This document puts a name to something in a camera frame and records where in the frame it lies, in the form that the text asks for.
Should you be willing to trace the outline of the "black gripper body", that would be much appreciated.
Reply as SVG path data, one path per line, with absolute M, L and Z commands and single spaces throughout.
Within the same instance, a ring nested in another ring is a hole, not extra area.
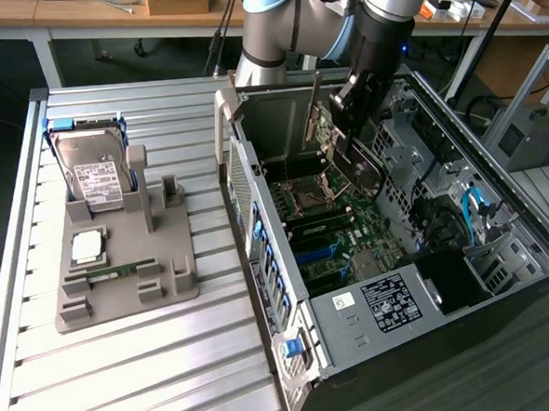
M 365 86 L 370 77 L 384 85 L 398 69 L 414 19 L 393 21 L 365 7 L 356 7 L 354 13 L 354 29 L 348 43 L 351 85 Z

